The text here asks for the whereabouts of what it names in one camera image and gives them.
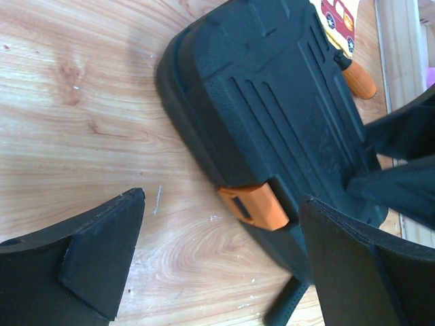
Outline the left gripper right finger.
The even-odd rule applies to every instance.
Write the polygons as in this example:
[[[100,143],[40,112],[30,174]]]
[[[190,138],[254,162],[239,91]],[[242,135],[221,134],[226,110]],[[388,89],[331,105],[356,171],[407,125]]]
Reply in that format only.
[[[434,249],[306,196],[300,224],[326,325],[433,325]]]

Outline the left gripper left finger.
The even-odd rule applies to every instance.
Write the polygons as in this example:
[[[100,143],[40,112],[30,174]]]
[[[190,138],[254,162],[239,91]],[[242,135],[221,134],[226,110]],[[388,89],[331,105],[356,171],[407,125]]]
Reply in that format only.
[[[108,325],[116,319],[145,194],[132,188],[1,243],[2,325]]]

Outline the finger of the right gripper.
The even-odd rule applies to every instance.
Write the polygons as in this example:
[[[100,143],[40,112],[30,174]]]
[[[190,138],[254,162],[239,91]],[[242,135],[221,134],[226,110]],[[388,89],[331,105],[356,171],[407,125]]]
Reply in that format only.
[[[434,156],[353,178],[347,191],[434,229]]]
[[[381,155],[399,160],[434,155],[434,86],[365,129],[368,142]]]

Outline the orange case latch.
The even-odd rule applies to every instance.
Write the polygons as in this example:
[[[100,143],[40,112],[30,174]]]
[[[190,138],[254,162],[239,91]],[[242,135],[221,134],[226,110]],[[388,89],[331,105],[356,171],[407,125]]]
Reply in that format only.
[[[223,203],[242,222],[263,230],[285,227],[290,219],[268,183],[244,187],[220,187]]]

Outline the black plastic tool case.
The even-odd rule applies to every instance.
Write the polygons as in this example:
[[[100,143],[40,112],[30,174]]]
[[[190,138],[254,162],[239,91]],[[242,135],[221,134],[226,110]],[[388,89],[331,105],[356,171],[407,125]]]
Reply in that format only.
[[[302,197],[374,227],[387,215],[347,191],[381,167],[337,51],[308,1],[227,1],[176,35],[156,70],[162,106],[212,184],[270,185],[289,223],[275,231],[241,223],[309,284]]]

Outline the claw hammer black grip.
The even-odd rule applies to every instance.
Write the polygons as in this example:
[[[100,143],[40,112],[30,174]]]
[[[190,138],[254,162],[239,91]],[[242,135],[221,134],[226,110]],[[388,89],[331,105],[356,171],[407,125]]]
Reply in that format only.
[[[298,303],[310,287],[292,276],[263,317],[266,326],[286,326]]]

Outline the wooden clothes rack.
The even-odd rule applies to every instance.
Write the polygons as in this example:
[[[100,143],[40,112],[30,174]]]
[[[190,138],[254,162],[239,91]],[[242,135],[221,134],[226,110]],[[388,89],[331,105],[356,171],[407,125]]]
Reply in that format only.
[[[392,113],[429,88],[424,71],[427,51],[417,1],[376,1],[375,11],[387,106]]]

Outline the yellow car print cloth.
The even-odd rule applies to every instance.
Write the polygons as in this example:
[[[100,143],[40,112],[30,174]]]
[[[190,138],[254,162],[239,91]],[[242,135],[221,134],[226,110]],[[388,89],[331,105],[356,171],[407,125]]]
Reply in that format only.
[[[348,58],[355,50],[355,26],[358,0],[314,0],[322,26],[331,43]]]

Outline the orange handled screwdriver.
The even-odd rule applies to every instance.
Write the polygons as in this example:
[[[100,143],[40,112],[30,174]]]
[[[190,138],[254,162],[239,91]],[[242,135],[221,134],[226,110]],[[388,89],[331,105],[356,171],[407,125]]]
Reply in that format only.
[[[373,78],[360,64],[348,58],[342,50],[336,52],[334,61],[340,67],[349,89],[356,97],[368,100],[375,96],[377,87]]]

